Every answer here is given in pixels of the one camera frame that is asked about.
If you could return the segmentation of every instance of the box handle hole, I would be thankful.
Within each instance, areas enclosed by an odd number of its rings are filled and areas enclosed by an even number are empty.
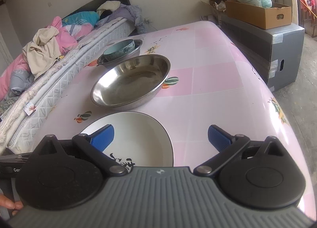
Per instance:
[[[282,71],[284,68],[284,59],[281,61],[280,71]]]
[[[278,15],[276,16],[276,19],[277,19],[277,20],[284,19],[284,15],[283,15],[282,13],[280,13],[280,14],[278,14]]]

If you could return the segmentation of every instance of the white plate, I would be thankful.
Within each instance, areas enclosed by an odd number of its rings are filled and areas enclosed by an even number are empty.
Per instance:
[[[90,135],[106,124],[114,127],[115,137],[103,153],[128,170],[133,163],[135,166],[173,166],[171,140],[153,117],[138,112],[115,113],[93,122],[82,133]]]

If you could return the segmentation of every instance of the gray floor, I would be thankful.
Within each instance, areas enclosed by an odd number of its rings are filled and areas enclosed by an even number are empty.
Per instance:
[[[296,81],[273,94],[300,143],[317,203],[317,37],[305,34]]]

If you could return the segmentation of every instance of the human hand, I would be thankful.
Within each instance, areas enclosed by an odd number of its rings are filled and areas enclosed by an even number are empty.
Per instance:
[[[3,194],[0,194],[0,206],[6,207],[8,209],[15,209],[14,211],[12,211],[13,216],[18,213],[18,210],[23,208],[23,204],[21,201],[17,201],[16,203],[14,203]]]

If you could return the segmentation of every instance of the white logo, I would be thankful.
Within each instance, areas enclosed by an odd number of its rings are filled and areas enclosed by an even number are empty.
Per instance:
[[[159,169],[159,170],[157,170],[156,171],[158,174],[163,174],[163,173],[165,173],[165,171],[163,170],[163,169]]]

